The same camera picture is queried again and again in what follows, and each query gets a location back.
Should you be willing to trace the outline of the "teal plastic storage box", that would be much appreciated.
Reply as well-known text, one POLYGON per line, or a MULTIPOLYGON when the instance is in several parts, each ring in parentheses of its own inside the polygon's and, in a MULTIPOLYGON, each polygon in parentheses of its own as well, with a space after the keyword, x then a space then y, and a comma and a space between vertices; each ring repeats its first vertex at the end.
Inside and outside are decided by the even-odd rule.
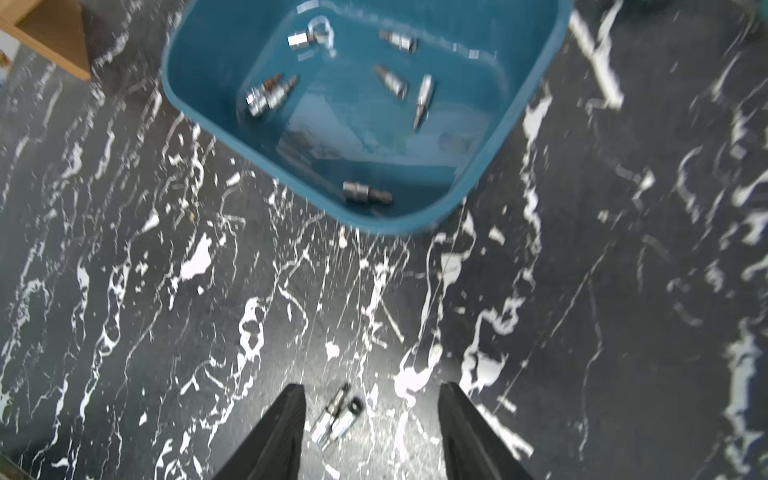
POLYGON ((568 1, 192 1, 162 61, 170 102, 339 222, 377 234, 436 226, 476 185, 561 48, 568 1), (413 54, 379 37, 414 37, 413 54), (292 50, 287 37, 315 42, 292 50), (374 72, 408 82, 398 101, 374 72), (298 77, 259 118, 249 88, 298 77), (413 130, 425 75, 434 80, 413 130), (344 198, 344 182, 392 194, 344 198))

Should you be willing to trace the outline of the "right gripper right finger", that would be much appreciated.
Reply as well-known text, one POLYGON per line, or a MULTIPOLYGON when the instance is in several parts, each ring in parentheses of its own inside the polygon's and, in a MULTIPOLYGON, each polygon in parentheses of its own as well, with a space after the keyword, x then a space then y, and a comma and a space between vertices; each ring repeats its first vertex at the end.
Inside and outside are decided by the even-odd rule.
POLYGON ((457 383, 440 386, 437 409, 448 479, 533 479, 457 383))

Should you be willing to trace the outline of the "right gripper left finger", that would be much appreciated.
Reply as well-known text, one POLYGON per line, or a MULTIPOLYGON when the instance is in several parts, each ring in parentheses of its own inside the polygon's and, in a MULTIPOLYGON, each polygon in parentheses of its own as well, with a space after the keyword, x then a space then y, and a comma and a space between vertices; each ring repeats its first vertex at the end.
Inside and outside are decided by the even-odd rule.
POLYGON ((288 384, 214 479, 297 479, 305 418, 305 389, 288 384))

